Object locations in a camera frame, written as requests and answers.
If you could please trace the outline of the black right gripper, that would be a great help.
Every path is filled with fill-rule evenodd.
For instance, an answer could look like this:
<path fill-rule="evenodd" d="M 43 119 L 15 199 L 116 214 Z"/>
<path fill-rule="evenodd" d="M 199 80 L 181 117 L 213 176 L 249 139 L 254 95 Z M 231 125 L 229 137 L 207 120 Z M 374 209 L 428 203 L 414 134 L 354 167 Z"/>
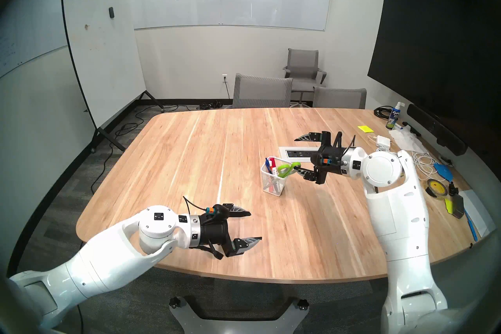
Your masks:
<path fill-rule="evenodd" d="M 297 174 L 304 180 L 314 181 L 316 184 L 324 184 L 327 174 L 348 175 L 348 167 L 343 162 L 348 148 L 342 147 L 342 132 L 338 132 L 334 144 L 331 144 L 331 133 L 307 133 L 295 139 L 295 142 L 319 142 L 317 152 L 311 157 L 314 170 L 296 166 Z"/>

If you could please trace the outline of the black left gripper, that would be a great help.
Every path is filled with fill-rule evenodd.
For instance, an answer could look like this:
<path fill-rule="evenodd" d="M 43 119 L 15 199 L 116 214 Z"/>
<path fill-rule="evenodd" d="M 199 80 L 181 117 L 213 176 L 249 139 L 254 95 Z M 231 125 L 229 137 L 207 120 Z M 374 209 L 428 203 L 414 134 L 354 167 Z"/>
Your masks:
<path fill-rule="evenodd" d="M 231 241 L 228 231 L 228 218 L 242 218 L 251 216 L 251 212 L 235 206 L 233 203 L 223 203 L 226 209 L 223 213 L 199 215 L 199 243 L 200 250 L 211 253 L 215 258 L 222 259 L 223 254 L 216 250 L 215 245 L 223 248 L 226 257 L 238 256 L 252 249 L 262 237 L 235 238 Z"/>

